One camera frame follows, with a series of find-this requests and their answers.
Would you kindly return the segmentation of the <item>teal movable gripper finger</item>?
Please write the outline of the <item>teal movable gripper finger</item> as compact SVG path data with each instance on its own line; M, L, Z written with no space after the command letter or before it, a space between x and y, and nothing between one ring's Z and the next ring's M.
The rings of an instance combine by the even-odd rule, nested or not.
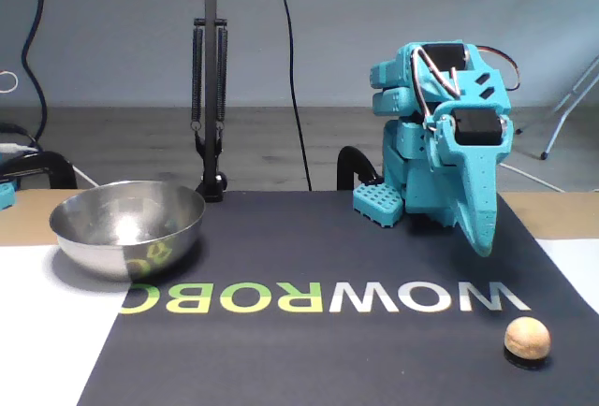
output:
M500 148L458 146L452 153L459 171L457 213L460 228L481 257L491 253L497 223L496 167Z

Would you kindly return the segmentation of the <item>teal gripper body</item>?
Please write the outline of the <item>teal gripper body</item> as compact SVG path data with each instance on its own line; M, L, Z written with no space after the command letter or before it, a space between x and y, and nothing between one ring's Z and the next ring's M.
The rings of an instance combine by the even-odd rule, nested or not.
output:
M512 150L514 124L495 107L443 104L425 120L425 128L433 166L496 166Z

